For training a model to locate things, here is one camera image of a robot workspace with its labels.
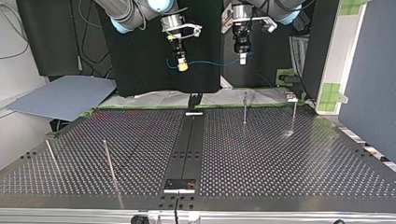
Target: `black cable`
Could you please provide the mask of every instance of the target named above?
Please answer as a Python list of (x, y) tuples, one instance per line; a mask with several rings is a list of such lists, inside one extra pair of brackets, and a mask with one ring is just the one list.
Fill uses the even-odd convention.
[(9, 114), (6, 114), (6, 115), (0, 117), (0, 119), (4, 119), (4, 118), (6, 118), (6, 117), (8, 117), (8, 116), (10, 116), (10, 115), (13, 115), (13, 114), (15, 114), (15, 113), (17, 113), (17, 112), (16, 112), (16, 111), (13, 111), (13, 112), (11, 112), (11, 113), (9, 113)]
[[(91, 16), (92, 2), (93, 2), (93, 0), (91, 0), (91, 2), (90, 2), (90, 7), (89, 7), (89, 9), (88, 9), (87, 20), (89, 20), (89, 19), (90, 19), (90, 16)], [(88, 23), (85, 24), (84, 34), (82, 35), (82, 43), (81, 43), (81, 52), (82, 52), (82, 55), (84, 55), (84, 57), (87, 58), (87, 60), (90, 61), (91, 63), (102, 63), (102, 62), (107, 58), (107, 56), (109, 55), (109, 53), (106, 53), (99, 61), (95, 61), (94, 59), (91, 59), (91, 58), (87, 55), (87, 53), (85, 52), (85, 49), (84, 49), (85, 40), (86, 40), (86, 37), (87, 37), (87, 32), (88, 32)]]
[(275, 0), (276, 4), (281, 7), (283, 10), (288, 11), (288, 12), (295, 12), (295, 11), (302, 11), (308, 7), (310, 7), (312, 4), (314, 4), (316, 0), (312, 0), (310, 3), (308, 3), (305, 7), (302, 8), (289, 8), (289, 7), (285, 7), (285, 5), (283, 5), (279, 0)]
[(250, 16), (250, 19), (249, 19), (247, 25), (245, 26), (245, 29), (244, 29), (241, 33), (239, 33), (238, 35), (235, 35), (235, 36), (233, 37), (234, 39), (236, 39), (236, 38), (238, 38), (239, 36), (243, 35), (243, 34), (248, 30), (249, 25), (250, 25), (251, 23), (253, 23), (253, 18), (254, 18), (255, 15), (257, 15), (257, 8), (254, 7), (253, 10), (251, 11), (251, 16)]
[(17, 54), (14, 54), (14, 55), (9, 55), (9, 56), (6, 56), (6, 57), (1, 57), (0, 60), (3, 60), (3, 59), (10, 59), (10, 58), (16, 58), (16, 57), (21, 56), (22, 54), (24, 54), (28, 49), (29, 49), (29, 43), (26, 44), (26, 48), (25, 48), (23, 51), (21, 51), (21, 52), (19, 52), (19, 53), (17, 53)]
[(85, 59), (81, 58), (81, 61), (83, 63), (87, 64), (91, 68), (90, 76), (93, 76), (93, 73), (96, 73), (99, 77), (104, 77), (100, 72), (98, 72), (96, 69), (94, 69), (93, 66), (90, 63), (85, 61)]
[(176, 206), (175, 206), (175, 224), (178, 224), (177, 204), (178, 204), (178, 195), (177, 195)]
[[(291, 26), (291, 37), (293, 37), (293, 36), (294, 36), (294, 27)], [(316, 99), (312, 98), (312, 96), (309, 94), (309, 92), (308, 92), (308, 90), (307, 90), (307, 88), (305, 87), (305, 84), (304, 84), (304, 82), (303, 82), (303, 78), (301, 77), (300, 72), (298, 71), (296, 57), (294, 56), (294, 44), (293, 44), (293, 41), (290, 41), (290, 42), (291, 42), (291, 43), (290, 43), (290, 46), (291, 46), (291, 53), (292, 53), (292, 56), (291, 56), (291, 57), (293, 58), (294, 64), (295, 64), (295, 66), (296, 66), (297, 77), (300, 79), (301, 85), (303, 86), (304, 91), (306, 92), (306, 95), (307, 95), (307, 96), (309, 97), (309, 99), (312, 101), (312, 103), (314, 104), (314, 106), (317, 107)]]
[(264, 2), (262, 2), (262, 5), (259, 7), (259, 10), (261, 10), (262, 11), (262, 9), (265, 7), (265, 5), (266, 4), (268, 4), (268, 7), (269, 7), (269, 0), (265, 0)]

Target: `metal rod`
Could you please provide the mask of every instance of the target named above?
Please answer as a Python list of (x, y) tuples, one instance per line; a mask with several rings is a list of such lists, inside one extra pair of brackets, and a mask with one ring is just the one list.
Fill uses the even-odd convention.
[(113, 177), (113, 180), (116, 182), (117, 181), (116, 174), (114, 173), (113, 162), (111, 161), (110, 151), (108, 150), (108, 145), (107, 145), (107, 140), (103, 140), (103, 146), (105, 147), (105, 152), (106, 152), (106, 156), (107, 156), (108, 166), (110, 167), (111, 175)]
[(244, 96), (244, 124), (248, 123), (248, 94), (245, 92)]
[(294, 121), (296, 120), (297, 103), (294, 102), (293, 121), (291, 122), (291, 131), (294, 132)]
[(56, 160), (55, 154), (53, 154), (52, 146), (50, 145), (50, 140), (46, 140), (47, 148), (49, 149), (49, 154), (53, 160)]

